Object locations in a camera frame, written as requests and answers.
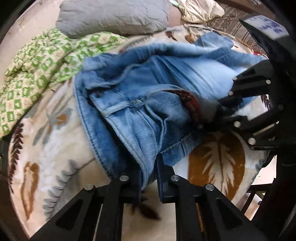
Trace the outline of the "blue denim jeans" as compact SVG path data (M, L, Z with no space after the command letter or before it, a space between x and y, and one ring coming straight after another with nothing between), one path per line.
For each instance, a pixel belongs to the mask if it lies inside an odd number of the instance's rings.
M111 179L140 168L145 187L158 155L173 166L200 143L180 92L222 99L234 77L263 60L233 50L228 37L213 32L193 44L156 42L87 58L74 94L96 159Z

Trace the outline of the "beige leaf-pattern blanket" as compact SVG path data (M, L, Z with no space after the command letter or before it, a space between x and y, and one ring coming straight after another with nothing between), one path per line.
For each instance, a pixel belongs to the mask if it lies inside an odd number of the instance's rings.
M189 42L214 29L203 25L169 28L154 35L128 38L117 53L153 42ZM46 91L41 100L21 120L9 147L10 198L15 213L28 238L63 208L86 184L109 183L95 159L80 121L67 80ZM246 201L246 191L263 166L263 151L251 151L234 133L214 133L175 166L177 175L193 184L214 184L239 209ZM122 240L176 240L175 207L160 204L157 184L145 188L146 201L134 213L125 204ZM158 214L160 220L144 217Z

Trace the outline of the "cream floral cloth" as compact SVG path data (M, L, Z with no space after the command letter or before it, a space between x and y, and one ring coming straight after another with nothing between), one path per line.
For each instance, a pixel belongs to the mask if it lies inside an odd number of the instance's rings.
M181 14L181 19L188 23L206 23L224 16L224 9L214 0L177 0L171 1Z

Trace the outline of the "green white patterned quilt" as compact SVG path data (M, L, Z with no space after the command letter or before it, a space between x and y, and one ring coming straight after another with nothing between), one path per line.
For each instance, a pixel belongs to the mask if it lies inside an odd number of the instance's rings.
M73 77L85 58L97 56L126 41L102 31L70 39L57 28L42 32L25 44L9 63L1 87L1 137L57 83Z

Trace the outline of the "grey quilted pillow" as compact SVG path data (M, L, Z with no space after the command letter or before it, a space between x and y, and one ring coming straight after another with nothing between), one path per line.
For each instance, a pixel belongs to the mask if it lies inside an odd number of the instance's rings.
M63 1L56 28L69 38L101 31L122 36L167 28L170 1Z

